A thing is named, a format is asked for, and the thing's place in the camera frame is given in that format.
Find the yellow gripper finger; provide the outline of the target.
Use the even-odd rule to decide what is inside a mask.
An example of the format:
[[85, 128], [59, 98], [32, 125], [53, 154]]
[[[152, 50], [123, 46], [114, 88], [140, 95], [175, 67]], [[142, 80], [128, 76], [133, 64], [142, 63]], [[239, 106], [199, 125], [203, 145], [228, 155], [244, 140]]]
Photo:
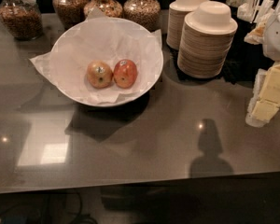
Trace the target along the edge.
[[252, 127], [263, 127], [280, 109], [280, 62], [268, 70], [258, 70], [245, 122]]

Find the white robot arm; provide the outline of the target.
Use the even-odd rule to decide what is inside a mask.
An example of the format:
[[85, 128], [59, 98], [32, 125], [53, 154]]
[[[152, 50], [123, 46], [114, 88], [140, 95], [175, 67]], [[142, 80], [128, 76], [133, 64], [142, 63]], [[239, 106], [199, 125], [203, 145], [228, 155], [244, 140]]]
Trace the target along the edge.
[[245, 122], [253, 127], [263, 127], [280, 109], [280, 0], [264, 28], [262, 47], [264, 56], [274, 64], [256, 74], [245, 117]]

